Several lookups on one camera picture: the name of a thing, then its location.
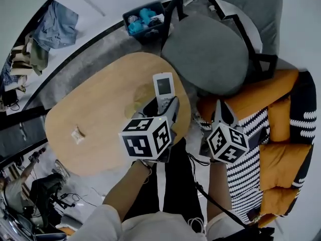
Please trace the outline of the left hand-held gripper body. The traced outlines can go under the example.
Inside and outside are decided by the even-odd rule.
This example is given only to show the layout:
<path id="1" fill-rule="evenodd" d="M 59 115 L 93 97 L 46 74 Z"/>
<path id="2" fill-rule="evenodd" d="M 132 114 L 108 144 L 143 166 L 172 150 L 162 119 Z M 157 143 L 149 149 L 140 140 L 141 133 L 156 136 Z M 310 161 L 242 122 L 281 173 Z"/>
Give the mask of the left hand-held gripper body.
<path id="1" fill-rule="evenodd" d="M 168 162 L 176 137 L 172 130 L 177 113 L 129 119 L 119 130 L 122 153 L 131 160 Z"/>

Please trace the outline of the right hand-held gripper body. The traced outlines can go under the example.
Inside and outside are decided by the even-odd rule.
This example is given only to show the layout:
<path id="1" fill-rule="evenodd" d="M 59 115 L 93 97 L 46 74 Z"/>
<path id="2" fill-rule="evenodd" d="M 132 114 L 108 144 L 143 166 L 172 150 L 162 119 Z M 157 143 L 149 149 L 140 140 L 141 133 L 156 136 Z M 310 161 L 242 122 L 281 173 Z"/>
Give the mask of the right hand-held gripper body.
<path id="1" fill-rule="evenodd" d="M 225 164 L 236 163 L 248 152 L 248 138 L 238 124 L 213 123 L 212 129 L 204 132 L 200 146 L 201 156 Z"/>

